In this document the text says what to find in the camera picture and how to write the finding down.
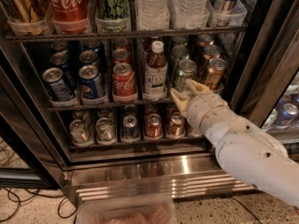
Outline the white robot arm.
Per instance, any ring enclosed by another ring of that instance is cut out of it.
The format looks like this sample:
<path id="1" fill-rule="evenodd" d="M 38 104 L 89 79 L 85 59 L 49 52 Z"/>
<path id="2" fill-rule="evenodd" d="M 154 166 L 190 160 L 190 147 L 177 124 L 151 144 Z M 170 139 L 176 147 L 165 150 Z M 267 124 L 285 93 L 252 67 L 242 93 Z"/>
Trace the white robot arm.
<path id="1" fill-rule="evenodd" d="M 299 164 L 286 148 L 248 119 L 238 116 L 207 86 L 192 79 L 171 89 L 180 114 L 215 148 L 221 169 L 233 178 L 299 209 Z"/>

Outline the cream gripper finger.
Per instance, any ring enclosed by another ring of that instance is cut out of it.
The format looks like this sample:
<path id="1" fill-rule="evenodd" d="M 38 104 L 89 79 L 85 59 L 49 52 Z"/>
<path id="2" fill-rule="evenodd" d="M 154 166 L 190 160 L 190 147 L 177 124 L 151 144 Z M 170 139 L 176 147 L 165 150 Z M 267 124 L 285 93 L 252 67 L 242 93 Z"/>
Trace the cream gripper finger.
<path id="1" fill-rule="evenodd" d="M 186 80 L 186 87 L 187 94 L 190 97 L 212 93 L 212 90 L 208 86 L 202 83 L 198 83 L 190 78 Z"/>
<path id="2" fill-rule="evenodd" d="M 180 114 L 185 117 L 187 114 L 187 106 L 189 103 L 189 96 L 185 92 L 179 92 L 172 88 L 170 90 L 173 101 L 175 102 Z"/>

